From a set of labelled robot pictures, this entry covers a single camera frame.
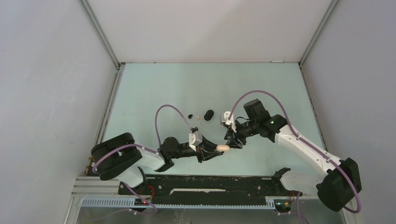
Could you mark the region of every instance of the white wall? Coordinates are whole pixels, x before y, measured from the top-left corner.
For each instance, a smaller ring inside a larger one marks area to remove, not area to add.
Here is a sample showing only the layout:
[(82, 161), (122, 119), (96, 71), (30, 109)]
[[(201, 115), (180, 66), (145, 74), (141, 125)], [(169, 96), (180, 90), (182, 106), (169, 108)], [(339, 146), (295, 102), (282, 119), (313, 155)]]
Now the white wall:
[(340, 1), (304, 67), (329, 151), (359, 164), (367, 224), (396, 223), (395, 9)]
[(331, 0), (90, 0), (121, 62), (298, 62)]
[(2, 0), (0, 30), (0, 222), (60, 223), (115, 68), (77, 0)]

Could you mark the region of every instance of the black oval object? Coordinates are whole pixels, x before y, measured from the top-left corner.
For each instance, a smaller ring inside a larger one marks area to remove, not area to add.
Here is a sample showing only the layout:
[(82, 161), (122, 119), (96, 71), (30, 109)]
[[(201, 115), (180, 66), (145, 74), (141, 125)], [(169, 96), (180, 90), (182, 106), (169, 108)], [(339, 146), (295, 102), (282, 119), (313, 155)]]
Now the black oval object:
[(206, 112), (205, 116), (204, 116), (204, 119), (205, 119), (205, 120), (211, 120), (212, 117), (213, 117), (213, 115), (214, 115), (214, 111), (208, 110), (208, 111)]

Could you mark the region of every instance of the robotic arm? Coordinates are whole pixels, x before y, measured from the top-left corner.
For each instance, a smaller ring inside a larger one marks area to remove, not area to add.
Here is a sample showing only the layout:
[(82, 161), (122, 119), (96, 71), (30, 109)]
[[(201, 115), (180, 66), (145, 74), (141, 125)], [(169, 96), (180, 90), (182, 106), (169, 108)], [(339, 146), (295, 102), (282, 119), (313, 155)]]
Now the robotic arm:
[[(147, 179), (141, 167), (163, 172), (174, 166), (172, 159), (196, 156), (198, 162), (207, 161), (222, 155), (229, 148), (242, 148), (247, 143), (246, 138), (259, 134), (288, 148), (318, 172), (317, 176), (309, 176), (289, 168), (277, 171), (276, 176), (285, 189), (308, 195), (317, 194), (328, 208), (333, 211), (341, 210), (354, 197), (354, 193), (342, 173), (331, 163), (332, 160), (347, 174), (356, 191), (361, 191), (359, 169), (355, 161), (350, 158), (343, 161), (316, 146), (293, 126), (290, 127), (281, 115), (270, 116), (258, 99), (246, 103), (244, 109), (248, 115), (248, 120), (244, 123), (235, 120), (231, 112), (221, 115), (221, 123), (227, 127), (226, 145), (210, 142), (197, 128), (191, 130), (188, 142), (179, 143), (176, 138), (168, 137), (157, 151), (147, 150), (136, 144), (130, 133), (103, 142), (91, 150), (94, 162), (100, 162), (97, 166), (100, 179), (115, 178), (139, 191), (147, 186)], [(108, 156), (110, 151), (116, 153)]]

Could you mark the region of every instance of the small beige object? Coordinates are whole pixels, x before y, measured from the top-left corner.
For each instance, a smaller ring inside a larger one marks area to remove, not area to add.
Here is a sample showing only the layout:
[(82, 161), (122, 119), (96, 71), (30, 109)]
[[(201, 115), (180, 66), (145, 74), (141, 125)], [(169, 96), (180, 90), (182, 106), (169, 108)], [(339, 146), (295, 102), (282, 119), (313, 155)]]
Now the small beige object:
[(226, 146), (226, 145), (217, 145), (216, 150), (219, 152), (226, 152), (226, 151), (230, 150), (230, 147)]

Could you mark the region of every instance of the white tabletop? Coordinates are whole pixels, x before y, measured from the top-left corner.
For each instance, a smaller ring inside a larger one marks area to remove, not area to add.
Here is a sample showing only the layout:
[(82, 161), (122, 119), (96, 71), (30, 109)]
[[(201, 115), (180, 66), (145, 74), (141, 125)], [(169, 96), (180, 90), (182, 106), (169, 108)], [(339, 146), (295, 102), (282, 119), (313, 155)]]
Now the white tabletop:
[[(163, 104), (177, 107), (188, 122), (216, 144), (224, 144), (226, 128), (220, 125), (220, 114), (230, 111), (236, 100), (251, 90), (275, 95), (285, 107), (292, 124), (307, 138), (321, 146), (320, 135), (307, 91), (297, 63), (129, 63), (126, 64), (105, 140), (130, 132), (135, 141), (158, 149), (154, 117)], [(247, 117), (243, 105), (258, 98), (273, 116), (282, 114), (270, 97), (254, 93), (241, 101), (235, 116)], [(203, 118), (214, 110), (210, 121)], [(190, 130), (171, 108), (158, 116), (161, 141), (173, 136), (180, 143), (188, 141)], [(173, 159), (168, 171), (146, 174), (174, 175), (273, 175), (283, 167), (295, 171), (316, 172), (286, 148), (260, 136), (247, 138), (243, 149), (230, 149), (222, 156), (198, 163), (196, 157)]]

